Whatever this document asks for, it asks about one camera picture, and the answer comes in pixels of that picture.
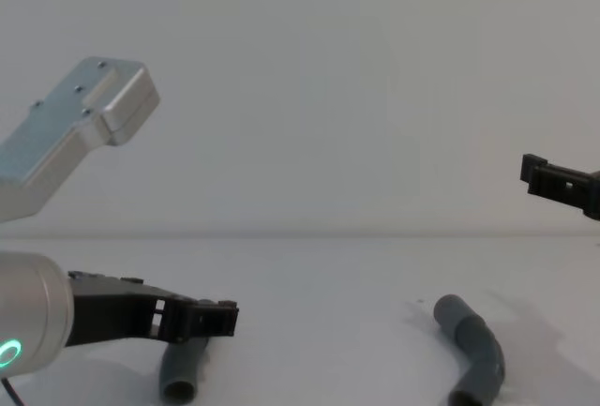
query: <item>green led ring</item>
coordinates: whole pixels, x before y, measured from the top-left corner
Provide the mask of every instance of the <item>green led ring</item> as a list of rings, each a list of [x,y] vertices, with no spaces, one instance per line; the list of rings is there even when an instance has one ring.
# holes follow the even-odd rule
[[[0,368],[6,367],[7,365],[11,364],[17,357],[19,357],[19,354],[21,354],[21,349],[21,343],[15,338],[7,340],[2,345],[0,345]],[[14,354],[12,354],[8,360],[4,360],[5,354],[7,354],[10,351],[13,351]]]

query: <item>cable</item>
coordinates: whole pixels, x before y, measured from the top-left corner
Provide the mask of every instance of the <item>cable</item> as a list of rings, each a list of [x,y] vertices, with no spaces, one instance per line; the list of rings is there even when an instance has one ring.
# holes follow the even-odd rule
[[[17,394],[17,391],[7,378],[2,379],[2,385],[7,390],[7,394],[15,403],[15,406],[25,406],[25,403],[23,403],[23,400],[19,397],[19,394]]]

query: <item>gray pipe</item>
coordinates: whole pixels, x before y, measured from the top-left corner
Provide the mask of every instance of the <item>gray pipe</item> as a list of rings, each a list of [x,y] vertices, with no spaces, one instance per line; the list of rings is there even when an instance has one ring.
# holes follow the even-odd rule
[[[505,364],[502,348],[486,322],[456,295],[441,298],[433,316],[472,362],[450,393],[448,405],[491,405],[504,382]]]
[[[198,393],[198,366],[208,338],[191,338],[186,343],[171,343],[162,356],[159,389],[163,401],[187,404]]]

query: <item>white wall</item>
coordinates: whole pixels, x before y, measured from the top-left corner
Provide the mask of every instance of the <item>white wall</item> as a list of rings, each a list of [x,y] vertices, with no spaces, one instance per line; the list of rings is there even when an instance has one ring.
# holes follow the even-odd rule
[[[87,55],[163,102],[34,233],[588,233],[520,157],[600,167],[599,0],[0,0],[0,137]]]

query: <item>white table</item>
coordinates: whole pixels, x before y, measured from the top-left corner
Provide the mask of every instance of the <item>white table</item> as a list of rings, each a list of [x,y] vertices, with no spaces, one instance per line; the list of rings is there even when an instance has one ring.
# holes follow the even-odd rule
[[[600,404],[600,237],[4,241],[65,269],[234,299],[195,404],[437,406],[466,367],[431,311],[457,293],[497,335],[498,404]],[[164,345],[65,350],[13,380],[29,406],[158,405]],[[9,405],[6,396],[0,404]]]

